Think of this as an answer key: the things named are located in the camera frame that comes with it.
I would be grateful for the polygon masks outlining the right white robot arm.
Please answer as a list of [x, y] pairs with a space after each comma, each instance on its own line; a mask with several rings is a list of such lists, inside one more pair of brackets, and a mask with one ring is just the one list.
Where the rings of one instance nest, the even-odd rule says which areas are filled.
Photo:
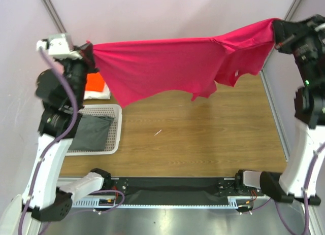
[[324, 17], [273, 22], [275, 49], [292, 54], [303, 86], [296, 91], [295, 147], [283, 173], [239, 170], [234, 190], [246, 195], [259, 189], [276, 202], [294, 200], [319, 206], [316, 182], [324, 160]]

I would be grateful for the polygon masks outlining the pink t shirt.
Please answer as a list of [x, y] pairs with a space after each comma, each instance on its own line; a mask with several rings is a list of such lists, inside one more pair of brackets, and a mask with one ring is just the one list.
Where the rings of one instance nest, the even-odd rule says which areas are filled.
[[242, 75], [261, 71], [275, 43], [272, 23], [214, 37], [96, 44], [93, 54], [122, 107], [169, 90], [207, 98], [217, 84], [234, 86]]

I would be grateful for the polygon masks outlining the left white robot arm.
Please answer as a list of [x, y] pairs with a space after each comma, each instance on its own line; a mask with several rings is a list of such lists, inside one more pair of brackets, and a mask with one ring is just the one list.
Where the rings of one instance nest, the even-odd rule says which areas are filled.
[[73, 46], [40, 40], [38, 50], [49, 69], [37, 78], [36, 96], [44, 110], [38, 127], [37, 157], [22, 196], [22, 212], [41, 222], [54, 222], [64, 219], [75, 201], [96, 192], [109, 193], [113, 182], [110, 173], [95, 168], [71, 185], [56, 185], [82, 117], [87, 75], [98, 69], [90, 42]]

